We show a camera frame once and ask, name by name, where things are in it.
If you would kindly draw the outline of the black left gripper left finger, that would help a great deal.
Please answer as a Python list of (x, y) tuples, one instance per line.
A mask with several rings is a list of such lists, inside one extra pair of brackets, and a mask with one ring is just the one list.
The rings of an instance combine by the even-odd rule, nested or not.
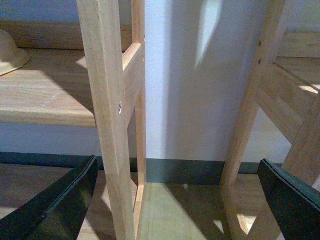
[(75, 240), (91, 204), (99, 164), (91, 156), (0, 220), (2, 240)]

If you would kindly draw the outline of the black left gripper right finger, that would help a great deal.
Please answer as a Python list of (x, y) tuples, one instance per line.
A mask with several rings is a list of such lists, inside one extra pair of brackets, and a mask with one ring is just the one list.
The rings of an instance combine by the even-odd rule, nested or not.
[(286, 240), (320, 238), (320, 192), (268, 159), (258, 165), (267, 204)]

